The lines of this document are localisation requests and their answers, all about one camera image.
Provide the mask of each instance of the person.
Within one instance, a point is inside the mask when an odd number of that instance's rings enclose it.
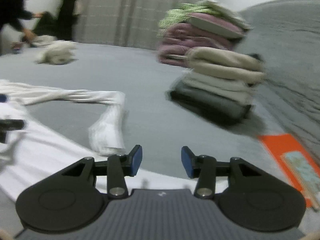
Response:
[[[82,7],[81,0],[62,0],[57,17],[58,40],[75,41],[73,28],[83,11]]]
[[[35,34],[25,28],[19,19],[31,20],[41,18],[42,13],[31,13],[24,9],[25,0],[0,0],[0,32],[5,24],[11,25],[15,30],[23,32],[28,41],[35,38]]]

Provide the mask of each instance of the gray gripper platform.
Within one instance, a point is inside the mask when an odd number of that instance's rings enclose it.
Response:
[[[297,229],[260,233],[227,219],[210,200],[188,189],[136,189],[131,197],[112,201],[92,224],[62,235],[23,231],[18,240],[298,240]]]

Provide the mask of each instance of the folded towel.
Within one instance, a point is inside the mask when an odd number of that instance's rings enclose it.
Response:
[[[199,47],[190,50],[188,56],[191,60],[200,59],[227,67],[262,71],[262,62],[260,60],[234,51]]]
[[[264,78],[263,72],[250,71],[242,68],[225,67],[211,64],[205,60],[187,60],[188,67],[193,68],[196,73],[212,77],[241,80],[248,84],[261,83]]]
[[[239,39],[245,36],[244,31],[232,23],[205,13],[190,13],[188,23],[193,26],[228,39]]]
[[[247,83],[241,80],[231,80],[224,78],[211,77],[207,75],[202,75],[194,70],[191,70],[185,75],[186,79],[195,80],[213,87],[221,88],[228,91],[238,91],[238,92],[251,92],[252,87],[249,87]]]
[[[229,22],[235,24],[236,26],[244,30],[251,29],[250,25],[241,17],[240,14],[238,14],[237,12],[231,11],[226,6],[224,6],[223,4],[219,3],[216,0],[202,0],[197,2],[197,5],[210,7],[213,10],[218,11],[219,13],[221,13],[224,19],[228,20]]]
[[[207,38],[210,41],[210,43],[213,44],[213,46],[209,46],[209,47],[218,48],[218,49],[232,50],[234,46],[234,44],[228,41],[226,38],[201,30],[188,23],[179,23],[171,26],[164,33],[164,37],[175,38],[182,41],[189,40],[190,38],[194,41],[199,41],[198,39],[194,39],[195,37]]]
[[[249,105],[252,102],[252,93],[249,92],[228,91],[218,87],[207,85],[194,79],[188,79],[186,77],[182,79],[182,82],[190,87],[202,89],[210,93],[231,99],[243,106]]]
[[[189,47],[180,45],[161,45],[158,50],[158,59],[160,63],[174,66],[186,67],[184,59],[169,58],[168,55],[185,55]]]
[[[163,34],[163,30],[167,30],[177,23],[186,22],[189,14],[192,12],[207,13],[219,17],[220,13],[209,7],[197,6],[195,4],[183,3],[178,9],[167,11],[166,16],[159,22],[159,36]]]
[[[184,107],[192,106],[201,111],[207,119],[219,124],[235,124],[239,122],[250,109],[250,105],[241,106],[237,102],[209,93],[205,90],[190,87],[179,81],[170,97],[174,101],[183,103]]]
[[[185,37],[185,39],[177,39],[177,38],[169,38],[164,37],[162,40],[162,44],[166,45],[180,45],[189,48],[194,47],[210,47],[210,48],[218,48],[218,49],[226,49],[218,42],[206,38],[206,37]]]

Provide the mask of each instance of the white cloth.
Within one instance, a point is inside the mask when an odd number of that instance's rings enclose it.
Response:
[[[74,55],[71,51],[76,49],[76,43],[72,41],[54,41],[44,51],[39,53],[36,63],[49,63],[52,65],[67,64]]]
[[[196,80],[213,87],[221,88],[223,90],[252,93],[252,88],[250,88],[247,83],[241,80],[207,76],[194,72],[193,70],[189,71],[188,74],[186,74],[185,78]]]
[[[49,36],[49,35],[37,36],[33,39],[32,45],[34,45],[37,48],[43,48],[53,44],[53,42],[56,40],[57,40],[56,37]]]
[[[10,101],[22,105],[32,105],[56,99],[108,105],[106,112],[89,128],[90,145],[92,150],[100,155],[115,154],[124,150],[121,122],[125,94],[122,92],[65,90],[0,80],[0,93],[6,94]]]
[[[197,80],[188,79],[188,78],[183,78],[182,82],[190,87],[202,89],[210,93],[213,93],[225,98],[229,98],[231,100],[238,102],[243,106],[246,106],[252,103],[252,94],[249,92],[228,91],[228,90],[224,90],[224,89],[214,87],[214,86],[199,82]]]
[[[0,173],[0,187],[14,201],[27,187],[86,156],[94,157],[95,161],[106,159],[40,124],[15,101],[0,103],[0,116],[8,115],[12,119],[25,119],[28,124],[23,132],[8,133],[9,147],[0,144],[0,161],[4,167]],[[189,188],[194,191],[196,186],[194,180],[165,176],[143,169],[139,169],[135,177],[126,177],[125,181],[129,191],[134,188]],[[216,192],[222,192],[226,187],[227,181],[218,182]],[[100,192],[106,192],[106,177],[97,177],[96,188]]]

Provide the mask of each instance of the black jacket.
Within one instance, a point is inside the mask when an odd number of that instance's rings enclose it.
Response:
[[[19,19],[30,20],[32,13],[24,10],[25,0],[0,0],[0,28],[10,24],[15,30],[22,31]]]
[[[73,41],[72,27],[77,21],[77,16],[73,15],[76,0],[62,0],[57,18],[57,38],[58,40]]]

